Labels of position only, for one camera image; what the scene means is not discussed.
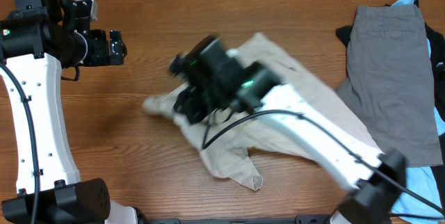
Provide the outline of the beige shorts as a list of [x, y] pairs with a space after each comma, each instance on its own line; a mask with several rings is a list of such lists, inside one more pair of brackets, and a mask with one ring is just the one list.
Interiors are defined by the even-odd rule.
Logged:
[[[357, 140], [370, 147], [377, 147], [364, 123], [334, 90], [264, 33], [254, 34], [237, 48], [237, 53], [243, 64], [259, 61], [271, 67], [319, 113]], [[184, 89], [185, 85], [181, 85], [166, 95], [148, 97], [143, 102], [143, 109], [149, 115], [158, 115], [173, 121], [187, 141], [199, 150], [202, 163], [214, 177], [230, 178], [253, 191], [259, 190], [264, 179], [249, 157], [248, 149], [251, 147], [311, 158], [301, 147], [259, 120], [244, 122], [229, 130], [208, 149], [201, 150], [205, 124], [192, 125], [184, 115], [173, 110], [178, 94]]]

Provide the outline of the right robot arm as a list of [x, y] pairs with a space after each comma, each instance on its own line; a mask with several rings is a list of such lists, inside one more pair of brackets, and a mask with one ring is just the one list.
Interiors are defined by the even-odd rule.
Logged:
[[310, 106], [265, 64], [244, 65], [231, 57], [215, 35], [204, 38], [187, 54], [177, 54], [170, 72], [188, 82], [174, 109], [191, 124], [209, 119], [218, 109], [247, 113], [203, 140], [202, 148], [256, 118], [301, 147], [347, 193], [326, 223], [390, 221], [391, 208], [406, 185], [406, 162], [400, 152], [384, 154], [357, 140]]

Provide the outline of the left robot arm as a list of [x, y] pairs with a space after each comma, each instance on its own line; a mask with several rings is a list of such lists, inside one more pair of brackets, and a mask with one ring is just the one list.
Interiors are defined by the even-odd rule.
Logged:
[[1, 204], [11, 223], [144, 223], [113, 201], [104, 180], [83, 181], [67, 140], [62, 71], [122, 65], [119, 31], [91, 29], [95, 0], [14, 0], [1, 22], [1, 76], [17, 141], [17, 196]]

